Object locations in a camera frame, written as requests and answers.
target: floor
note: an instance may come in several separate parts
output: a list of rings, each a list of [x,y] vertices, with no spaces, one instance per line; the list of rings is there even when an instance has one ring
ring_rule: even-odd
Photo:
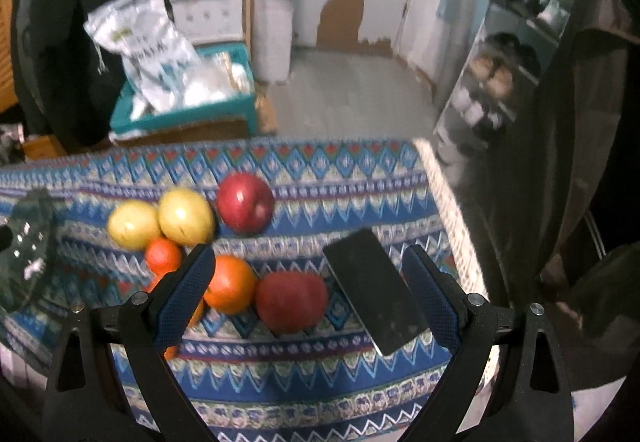
[[[431,136],[431,90],[395,59],[296,50],[289,81],[269,90],[278,136]]]

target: phone screen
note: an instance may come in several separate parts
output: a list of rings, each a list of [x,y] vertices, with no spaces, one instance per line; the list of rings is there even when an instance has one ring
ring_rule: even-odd
[[[322,252],[380,354],[390,355],[427,329],[414,296],[370,229]]]

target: white container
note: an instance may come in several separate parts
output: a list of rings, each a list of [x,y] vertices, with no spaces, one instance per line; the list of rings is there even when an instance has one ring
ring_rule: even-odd
[[[194,45],[242,41],[242,0],[170,0],[176,27]]]
[[[255,0],[252,66],[257,79],[283,83],[289,78],[292,36],[289,0]]]

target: wooden cabinet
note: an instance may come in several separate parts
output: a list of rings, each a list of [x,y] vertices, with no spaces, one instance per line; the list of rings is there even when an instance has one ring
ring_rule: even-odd
[[[18,102],[11,68],[12,0],[0,0],[0,113]]]

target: patterned tablecloth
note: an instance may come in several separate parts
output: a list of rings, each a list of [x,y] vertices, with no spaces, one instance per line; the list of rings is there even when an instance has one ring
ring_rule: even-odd
[[[392,356],[377,355],[322,247],[372,228],[396,266],[407,245],[419,244],[465,291],[486,294],[462,216],[426,141],[200,143],[0,170],[0,215],[29,188],[44,186],[58,201],[60,221],[54,277],[38,303],[13,314],[0,309],[0,342],[46,373],[66,303],[80,296],[94,306],[119,304],[151,279],[141,253],[123,252],[107,236],[114,206],[129,198],[156,202],[174,185],[215,202],[218,184],[236,170],[271,185],[274,217],[255,238],[222,225],[215,251],[241,256],[258,276],[317,272],[330,302],[315,329],[280,338],[252,310],[209,310],[170,362],[187,396],[222,441],[344,440],[408,424],[448,352],[425,332]],[[114,357],[136,417],[153,425],[124,350],[115,347]]]

